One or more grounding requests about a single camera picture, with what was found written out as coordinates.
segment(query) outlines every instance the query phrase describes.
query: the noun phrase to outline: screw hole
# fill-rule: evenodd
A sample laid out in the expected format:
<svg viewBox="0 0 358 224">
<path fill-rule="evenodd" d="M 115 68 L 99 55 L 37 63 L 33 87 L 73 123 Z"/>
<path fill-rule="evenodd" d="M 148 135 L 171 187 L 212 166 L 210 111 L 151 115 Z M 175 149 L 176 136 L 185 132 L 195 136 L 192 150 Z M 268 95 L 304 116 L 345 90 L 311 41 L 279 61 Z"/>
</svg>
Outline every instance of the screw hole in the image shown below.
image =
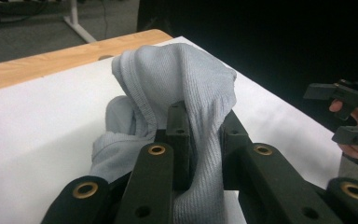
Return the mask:
<svg viewBox="0 0 358 224">
<path fill-rule="evenodd" d="M 150 215 L 150 207 L 148 207 L 148 206 L 140 206 L 139 208 L 137 208 L 136 209 L 136 211 L 135 211 L 135 215 L 137 216 L 137 217 L 140 217 L 140 218 L 142 218 L 142 217 L 147 217 L 147 216 L 149 216 Z"/>
<path fill-rule="evenodd" d="M 78 189 L 78 192 L 81 194 L 85 194 L 87 192 L 90 192 L 92 190 L 92 185 L 85 185 Z"/>
<path fill-rule="evenodd" d="M 260 152 L 262 152 L 262 153 L 267 153 L 267 152 L 269 152 L 269 150 L 266 149 L 266 148 L 264 148 L 264 147 L 260 147 L 260 148 L 258 149 L 258 151 L 260 151 Z"/>
<path fill-rule="evenodd" d="M 159 152 L 161 152 L 162 151 L 162 148 L 161 147 L 153 147 L 152 148 L 152 152 L 154 152 L 154 153 L 159 153 Z"/>
<path fill-rule="evenodd" d="M 358 189 L 354 188 L 354 187 L 348 187 L 348 191 L 350 191 L 351 193 L 358 195 Z"/>
<path fill-rule="evenodd" d="M 304 216 L 309 217 L 310 219 L 318 219 L 319 218 L 318 213 L 310 207 L 302 208 L 302 213 Z"/>
</svg>

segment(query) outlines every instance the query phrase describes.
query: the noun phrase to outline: white paper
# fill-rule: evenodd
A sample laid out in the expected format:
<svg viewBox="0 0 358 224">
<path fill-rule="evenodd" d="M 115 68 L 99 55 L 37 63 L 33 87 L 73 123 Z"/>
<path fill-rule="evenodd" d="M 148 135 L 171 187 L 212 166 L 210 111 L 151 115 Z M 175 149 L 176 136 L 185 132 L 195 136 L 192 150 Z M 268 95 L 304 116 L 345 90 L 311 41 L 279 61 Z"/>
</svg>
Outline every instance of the white paper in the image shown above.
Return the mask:
<svg viewBox="0 0 358 224">
<path fill-rule="evenodd" d="M 178 37 L 160 45 L 178 42 L 192 44 Z M 124 94 L 111 61 L 0 90 L 0 223 L 39 223 L 63 187 L 88 174 L 106 105 Z M 234 111 L 253 142 L 279 149 L 320 187 L 337 176 L 331 132 L 241 74 L 235 92 Z"/>
</svg>

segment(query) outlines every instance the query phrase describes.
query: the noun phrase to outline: gray fabric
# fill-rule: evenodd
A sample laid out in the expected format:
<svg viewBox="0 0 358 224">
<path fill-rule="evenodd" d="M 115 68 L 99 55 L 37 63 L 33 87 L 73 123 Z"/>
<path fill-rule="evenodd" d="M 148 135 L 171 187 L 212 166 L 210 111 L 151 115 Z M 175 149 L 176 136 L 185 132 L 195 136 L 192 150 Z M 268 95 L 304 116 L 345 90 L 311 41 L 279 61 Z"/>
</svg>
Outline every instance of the gray fabric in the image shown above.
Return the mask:
<svg viewBox="0 0 358 224">
<path fill-rule="evenodd" d="M 112 133 L 135 134 L 135 116 L 131 100 L 118 96 L 106 107 L 106 131 Z"/>
<path fill-rule="evenodd" d="M 133 120 L 135 132 L 114 133 L 115 128 L 108 128 L 111 132 L 94 143 L 90 174 L 112 182 L 130 171 L 140 148 L 153 141 L 157 128 L 165 128 L 169 105 L 184 100 L 198 164 L 190 189 L 174 201 L 174 222 L 225 223 L 218 130 L 236 102 L 236 73 L 186 44 L 126 51 L 112 67 L 131 101 L 126 108 L 134 119 L 125 119 Z"/>
</svg>

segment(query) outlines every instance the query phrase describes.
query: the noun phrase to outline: wooden table edge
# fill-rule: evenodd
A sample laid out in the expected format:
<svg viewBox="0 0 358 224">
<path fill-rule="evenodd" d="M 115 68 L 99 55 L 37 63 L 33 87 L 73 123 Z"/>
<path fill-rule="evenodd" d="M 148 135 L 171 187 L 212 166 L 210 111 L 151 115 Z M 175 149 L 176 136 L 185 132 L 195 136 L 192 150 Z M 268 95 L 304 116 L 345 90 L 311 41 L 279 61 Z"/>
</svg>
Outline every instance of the wooden table edge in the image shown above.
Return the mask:
<svg viewBox="0 0 358 224">
<path fill-rule="evenodd" d="M 154 45 L 170 39 L 171 36 L 160 30 L 148 30 L 3 62 L 0 63 L 0 89 L 97 62 L 102 56 L 116 56 L 128 49 L 138 49 L 143 45 Z"/>
</svg>

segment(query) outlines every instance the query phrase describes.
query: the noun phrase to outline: brass ring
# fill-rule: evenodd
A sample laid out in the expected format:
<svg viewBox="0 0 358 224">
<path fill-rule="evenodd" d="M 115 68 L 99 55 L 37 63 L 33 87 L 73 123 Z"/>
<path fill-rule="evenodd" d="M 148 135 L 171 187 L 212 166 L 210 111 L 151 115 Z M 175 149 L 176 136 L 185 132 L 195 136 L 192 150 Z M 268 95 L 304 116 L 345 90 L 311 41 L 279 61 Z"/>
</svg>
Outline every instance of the brass ring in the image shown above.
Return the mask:
<svg viewBox="0 0 358 224">
<path fill-rule="evenodd" d="M 352 198 L 358 200 L 358 192 L 351 191 L 351 189 L 355 189 L 356 191 L 358 191 L 358 185 L 355 185 L 351 182 L 342 182 L 341 189 Z"/>
<path fill-rule="evenodd" d="M 254 151 L 263 156 L 269 156 L 272 154 L 272 150 L 267 147 L 255 147 Z"/>
<path fill-rule="evenodd" d="M 80 192 L 80 189 L 83 187 L 90 186 L 91 189 L 87 192 Z M 74 188 L 74 191 L 72 192 L 72 195 L 77 199 L 86 199 L 88 197 L 91 197 L 95 192 L 97 192 L 98 185 L 94 182 L 84 182 L 79 185 L 77 185 Z"/>
<path fill-rule="evenodd" d="M 148 152 L 154 156 L 158 156 L 165 152 L 165 147 L 160 145 L 153 145 L 149 148 Z"/>
</svg>

